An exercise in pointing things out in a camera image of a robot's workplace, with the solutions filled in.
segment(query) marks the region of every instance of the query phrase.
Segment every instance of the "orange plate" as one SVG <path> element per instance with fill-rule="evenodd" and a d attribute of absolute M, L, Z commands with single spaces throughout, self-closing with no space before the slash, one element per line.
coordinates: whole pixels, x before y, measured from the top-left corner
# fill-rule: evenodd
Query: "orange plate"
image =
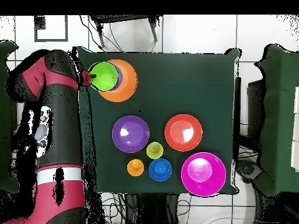
<path fill-rule="evenodd" d="M 128 173 L 132 176 L 139 176 L 143 173 L 144 165 L 140 159 L 133 159 L 128 163 Z"/>
<path fill-rule="evenodd" d="M 165 127 L 165 139 L 176 151 L 190 151 L 200 142 L 202 129 L 191 115 L 179 114 L 171 118 Z"/>
<path fill-rule="evenodd" d="M 100 95 L 110 102 L 123 102 L 129 99 L 137 88 L 137 74 L 134 68 L 127 62 L 120 59 L 112 59 L 108 61 L 120 68 L 123 74 L 123 80 L 116 90 L 99 91 Z"/>

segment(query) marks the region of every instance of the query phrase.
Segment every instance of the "orange cup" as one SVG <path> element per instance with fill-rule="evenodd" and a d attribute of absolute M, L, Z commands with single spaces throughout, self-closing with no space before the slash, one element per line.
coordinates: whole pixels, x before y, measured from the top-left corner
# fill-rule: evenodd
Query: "orange cup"
<path fill-rule="evenodd" d="M 133 159 L 128 163 L 128 173 L 132 176 L 139 176 L 143 173 L 144 165 L 140 159 Z"/>

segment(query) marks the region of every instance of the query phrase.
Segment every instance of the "yellow cup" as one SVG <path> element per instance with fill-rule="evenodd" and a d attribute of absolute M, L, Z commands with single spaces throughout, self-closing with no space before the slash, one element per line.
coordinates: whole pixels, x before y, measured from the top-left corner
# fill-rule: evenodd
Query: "yellow cup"
<path fill-rule="evenodd" d="M 147 155 L 151 159 L 158 159 L 163 155 L 163 147 L 158 142 L 152 142 L 147 146 Z"/>

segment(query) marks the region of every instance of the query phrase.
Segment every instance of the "red plate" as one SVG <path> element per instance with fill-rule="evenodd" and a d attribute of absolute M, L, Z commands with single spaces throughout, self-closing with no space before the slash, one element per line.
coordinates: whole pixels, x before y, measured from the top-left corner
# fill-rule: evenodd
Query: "red plate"
<path fill-rule="evenodd" d="M 194 149 L 199 144 L 202 134 L 199 121 L 188 114 L 174 116 L 165 127 L 166 141 L 176 151 Z"/>

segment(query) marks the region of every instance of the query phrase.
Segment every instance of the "chair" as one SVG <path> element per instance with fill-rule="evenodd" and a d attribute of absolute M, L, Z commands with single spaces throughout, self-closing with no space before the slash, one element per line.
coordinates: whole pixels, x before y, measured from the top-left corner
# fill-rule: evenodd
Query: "chair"
<path fill-rule="evenodd" d="M 103 30 L 103 24 L 104 23 L 113 23 L 113 22 L 123 22 L 125 20 L 138 20 L 138 19 L 146 19 L 148 18 L 149 25 L 151 26 L 152 35 L 154 37 L 155 43 L 158 41 L 157 35 L 156 35 L 156 25 L 157 20 L 162 15 L 90 15 L 92 21 L 95 22 L 96 29 L 99 34 L 100 38 L 100 45 L 102 48 L 105 47 L 103 36 L 102 36 L 102 30 Z"/>

